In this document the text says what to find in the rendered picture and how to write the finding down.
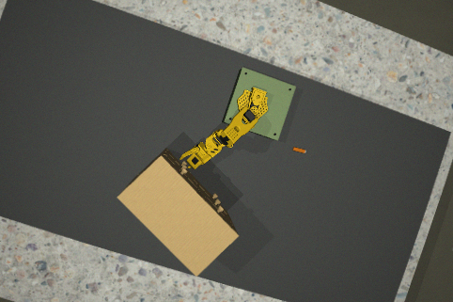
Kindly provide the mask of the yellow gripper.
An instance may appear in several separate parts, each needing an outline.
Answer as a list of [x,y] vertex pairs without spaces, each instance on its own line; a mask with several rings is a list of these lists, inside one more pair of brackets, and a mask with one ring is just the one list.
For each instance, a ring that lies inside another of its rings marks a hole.
[[208,151],[205,148],[205,146],[206,146],[206,144],[204,144],[203,142],[198,143],[197,145],[192,147],[190,150],[185,152],[181,156],[180,160],[182,160],[184,157],[192,154],[192,156],[190,156],[186,160],[186,162],[189,164],[188,168],[192,167],[193,169],[196,169],[198,166],[204,165],[211,159],[211,156],[208,154]]

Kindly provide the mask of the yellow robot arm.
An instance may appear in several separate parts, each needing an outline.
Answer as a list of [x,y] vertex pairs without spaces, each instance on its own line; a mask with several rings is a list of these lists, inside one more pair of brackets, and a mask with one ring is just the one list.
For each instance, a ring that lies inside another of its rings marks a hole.
[[[231,148],[241,136],[255,127],[258,119],[268,111],[268,97],[265,97],[265,95],[265,92],[256,89],[252,89],[252,91],[245,89],[243,91],[243,95],[237,100],[239,112],[233,117],[230,124],[224,130],[216,130],[206,139],[205,148],[211,157],[220,152],[224,146]],[[243,124],[242,121],[246,124]]]

